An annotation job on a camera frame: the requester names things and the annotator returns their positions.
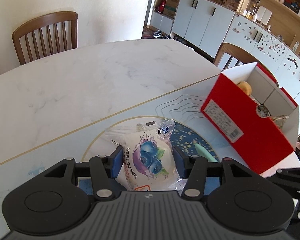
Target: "blueberry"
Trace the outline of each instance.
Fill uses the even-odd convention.
[[[155,157],[158,153],[158,148],[154,142],[147,141],[141,145],[141,151],[149,153],[151,157]]]
[[[151,165],[151,162],[152,162],[152,159],[151,159],[149,153],[141,152],[141,162],[144,166],[149,168],[149,166]]]
[[[161,162],[158,161],[156,158],[152,158],[152,163],[149,167],[149,171],[153,174],[157,174],[161,171],[162,169],[162,164]]]

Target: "gray gripper base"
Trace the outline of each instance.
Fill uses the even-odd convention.
[[[5,240],[293,240],[281,231],[268,236],[245,236],[217,224],[201,203],[186,201],[176,191],[122,192],[98,203],[76,228],[54,236],[27,236],[18,232]]]

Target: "wooden back panel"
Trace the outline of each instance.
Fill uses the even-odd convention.
[[[260,61],[258,61],[249,52],[230,43],[223,42],[220,45],[217,55],[213,61],[215,66],[219,65],[224,53],[229,54],[230,56],[236,58],[237,60],[239,60],[244,64],[251,63],[251,62],[258,62],[259,65],[265,70],[265,72],[267,72],[268,76],[270,76],[270,78],[277,84],[277,86],[279,86],[276,78],[265,65],[263,65]]]
[[[16,49],[16,53],[17,53],[20,64],[23,65],[26,63],[25,57],[23,55],[21,43],[20,43],[20,38],[22,38],[23,36],[25,37],[26,48],[28,51],[29,60],[33,61],[33,55],[31,53],[30,43],[29,43],[29,39],[27,36],[27,34],[29,34],[29,33],[32,34],[32,42],[33,42],[33,46],[34,46],[36,59],[40,58],[38,44],[37,44],[37,40],[36,40],[35,33],[34,33],[34,31],[36,31],[36,30],[38,30],[38,32],[39,32],[42,54],[44,57],[47,56],[46,47],[45,47],[45,43],[44,43],[44,39],[43,39],[43,33],[42,33],[43,27],[46,27],[45,31],[47,32],[47,39],[48,39],[50,54],[51,55],[54,54],[49,25],[53,25],[54,39],[56,41],[57,53],[59,53],[61,51],[57,23],[61,23],[62,40],[63,40],[64,50],[68,50],[65,22],[67,22],[67,21],[71,22],[71,48],[72,49],[77,48],[77,19],[78,19],[78,14],[76,12],[71,12],[71,11],[55,12],[55,13],[50,13],[50,14],[46,14],[43,16],[39,16],[35,19],[32,19],[32,20],[24,23],[19,28],[17,28],[12,34],[12,40],[13,40],[13,44]]]

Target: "red box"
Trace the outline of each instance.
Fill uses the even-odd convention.
[[[269,117],[257,114],[258,104],[236,85],[241,81],[251,85],[252,97],[264,104],[271,115],[289,116],[282,130]],[[294,151],[298,138],[298,105],[256,63],[223,71],[201,111],[258,174]]]

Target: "glass jar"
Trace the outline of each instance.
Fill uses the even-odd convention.
[[[247,7],[247,11],[250,13],[247,13],[247,18],[252,19],[254,14],[257,11],[258,8],[258,4],[259,2],[257,0],[250,0],[248,7]]]

